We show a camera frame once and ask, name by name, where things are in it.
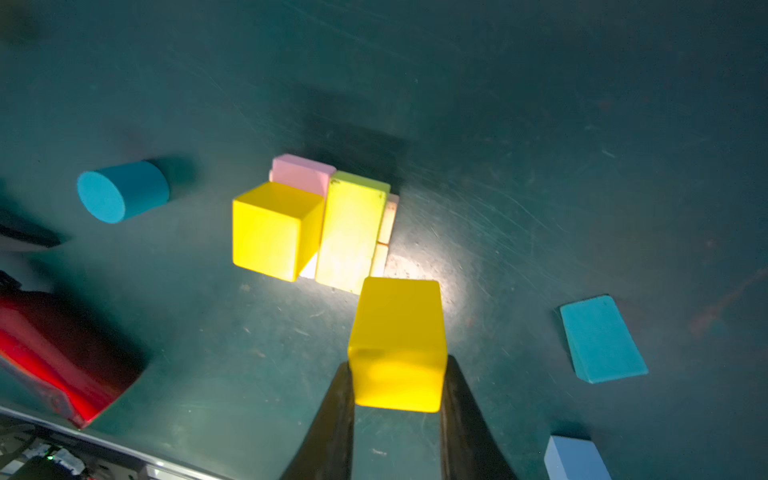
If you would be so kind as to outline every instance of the pink block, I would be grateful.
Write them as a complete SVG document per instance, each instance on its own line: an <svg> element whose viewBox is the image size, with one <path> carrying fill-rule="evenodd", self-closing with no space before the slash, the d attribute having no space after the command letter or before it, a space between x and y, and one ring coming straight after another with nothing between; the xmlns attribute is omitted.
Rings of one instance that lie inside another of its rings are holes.
<svg viewBox="0 0 768 480"><path fill-rule="evenodd" d="M328 196L328 183L335 167L296 155L280 155L272 160L270 180L315 195Z"/></svg>

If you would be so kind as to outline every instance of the yellow cube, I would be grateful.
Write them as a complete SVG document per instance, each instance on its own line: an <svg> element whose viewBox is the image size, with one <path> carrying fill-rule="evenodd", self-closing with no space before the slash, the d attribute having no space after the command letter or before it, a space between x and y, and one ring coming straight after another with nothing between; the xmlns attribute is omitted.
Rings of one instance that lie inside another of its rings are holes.
<svg viewBox="0 0 768 480"><path fill-rule="evenodd" d="M357 405L439 411L448 364L440 284L366 278L348 354Z"/></svg>
<svg viewBox="0 0 768 480"><path fill-rule="evenodd" d="M324 201L320 195L272 182L234 199L234 264L296 281L320 245Z"/></svg>
<svg viewBox="0 0 768 480"><path fill-rule="evenodd" d="M360 294L371 271L389 185L346 172L331 176L315 280Z"/></svg>

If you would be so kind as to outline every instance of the light blue block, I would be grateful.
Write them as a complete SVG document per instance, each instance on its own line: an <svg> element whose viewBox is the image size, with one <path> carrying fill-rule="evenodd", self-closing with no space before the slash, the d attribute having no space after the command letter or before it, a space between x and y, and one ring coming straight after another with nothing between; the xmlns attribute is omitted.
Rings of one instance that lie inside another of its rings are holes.
<svg viewBox="0 0 768 480"><path fill-rule="evenodd" d="M598 447L588 440L549 437L544 464L549 480L611 480Z"/></svg>
<svg viewBox="0 0 768 480"><path fill-rule="evenodd" d="M578 378L599 383L648 373L610 296L561 306L560 315Z"/></svg>
<svg viewBox="0 0 768 480"><path fill-rule="evenodd" d="M91 215L117 223L165 204L170 189L157 167L140 161L81 174L78 195Z"/></svg>

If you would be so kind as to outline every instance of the green tabletop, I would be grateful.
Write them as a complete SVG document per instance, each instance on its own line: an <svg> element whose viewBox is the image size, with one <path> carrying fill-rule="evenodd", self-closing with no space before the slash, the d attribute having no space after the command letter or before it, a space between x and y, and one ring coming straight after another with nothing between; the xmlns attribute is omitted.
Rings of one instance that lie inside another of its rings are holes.
<svg viewBox="0 0 768 480"><path fill-rule="evenodd" d="M25 8L0 33L0 207L62 235L33 260L148 358L91 434L236 480L286 467L357 302L232 264L232 199L289 152L400 195L388 273L441 283L449 352L521 479L547 478L552 433L591 438L614 480L765 472L760 15L564 0ZM81 172L151 157L168 205L110 225L80 204ZM556 309L603 293L648 375L574 374ZM51 418L10 376L0 386L2 405ZM353 478L439 478L438 427L358 407Z"/></svg>

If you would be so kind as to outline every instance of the red container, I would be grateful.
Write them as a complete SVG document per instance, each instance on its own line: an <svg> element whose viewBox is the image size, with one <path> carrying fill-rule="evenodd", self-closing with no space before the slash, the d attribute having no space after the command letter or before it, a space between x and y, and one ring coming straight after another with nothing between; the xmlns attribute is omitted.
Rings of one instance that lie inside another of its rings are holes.
<svg viewBox="0 0 768 480"><path fill-rule="evenodd" d="M0 290L0 362L84 428L136 381L141 364L50 293Z"/></svg>

